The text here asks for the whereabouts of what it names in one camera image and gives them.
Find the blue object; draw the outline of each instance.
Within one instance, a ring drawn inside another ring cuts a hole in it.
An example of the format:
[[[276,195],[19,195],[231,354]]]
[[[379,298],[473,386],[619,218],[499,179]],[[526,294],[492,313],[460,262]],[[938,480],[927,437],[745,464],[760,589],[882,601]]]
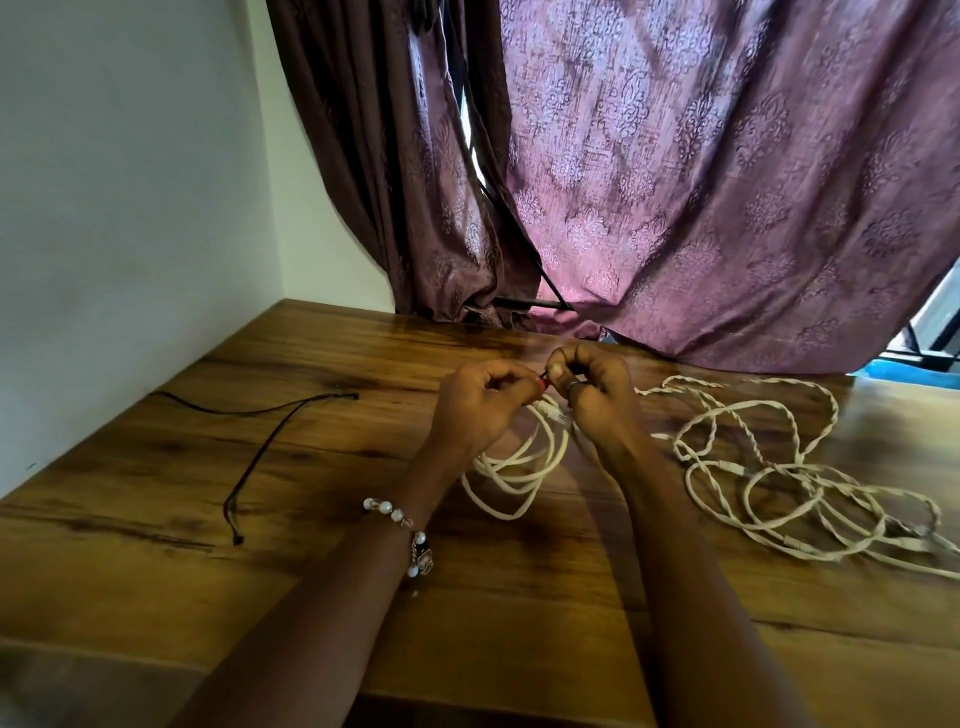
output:
[[[863,376],[867,379],[901,381],[906,384],[923,384],[927,387],[942,389],[960,389],[960,374],[948,372],[930,372],[927,369],[911,367],[888,359],[874,359],[863,369],[852,372],[851,376]]]

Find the hand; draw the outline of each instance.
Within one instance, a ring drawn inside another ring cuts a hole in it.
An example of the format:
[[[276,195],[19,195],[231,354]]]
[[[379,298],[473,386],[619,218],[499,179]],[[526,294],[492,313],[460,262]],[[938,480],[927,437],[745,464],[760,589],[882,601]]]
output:
[[[546,372],[570,402],[573,420],[597,447],[601,458],[617,450],[643,447],[648,435],[640,423],[640,405],[627,362],[599,347],[571,344],[547,359]],[[587,383],[576,375],[586,375]]]
[[[441,382],[427,445],[459,458],[465,470],[503,436],[520,407],[542,394],[537,373],[519,362],[464,364]]]

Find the person's left arm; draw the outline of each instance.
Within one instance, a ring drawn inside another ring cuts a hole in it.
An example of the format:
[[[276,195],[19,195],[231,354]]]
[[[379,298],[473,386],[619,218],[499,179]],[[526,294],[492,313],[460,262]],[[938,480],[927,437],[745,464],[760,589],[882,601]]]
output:
[[[403,510],[415,530],[427,530],[456,476],[541,391],[537,374],[517,362],[460,367],[441,385],[430,434],[385,499]],[[343,723],[410,566],[412,536],[387,516],[364,517],[214,669],[172,725]],[[443,562],[442,554],[438,559]]]

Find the dark curtain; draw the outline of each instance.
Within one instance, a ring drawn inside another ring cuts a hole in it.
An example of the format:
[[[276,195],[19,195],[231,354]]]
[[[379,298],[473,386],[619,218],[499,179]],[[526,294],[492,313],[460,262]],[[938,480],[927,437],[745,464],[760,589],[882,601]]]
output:
[[[448,42],[499,49],[498,17],[495,38],[476,29],[467,38],[465,9],[452,2],[457,33],[447,38],[431,0],[268,0],[268,8],[326,191],[387,272],[397,312],[511,325],[491,301],[533,298],[538,258],[523,247],[510,203],[484,192],[469,161],[447,64]],[[474,143],[489,149],[482,114],[477,122]],[[509,119],[496,129],[502,144]]]
[[[479,5],[492,154],[578,311],[541,330],[851,372],[960,255],[960,3]]]

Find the person's right arm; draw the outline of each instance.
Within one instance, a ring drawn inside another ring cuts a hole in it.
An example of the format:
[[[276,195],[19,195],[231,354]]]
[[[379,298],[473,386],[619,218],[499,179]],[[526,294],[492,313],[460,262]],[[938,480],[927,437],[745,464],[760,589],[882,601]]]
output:
[[[627,501],[669,725],[814,725],[700,535],[682,482],[644,428],[626,362],[577,344],[556,350],[547,374]],[[570,389],[578,374],[589,384]]]

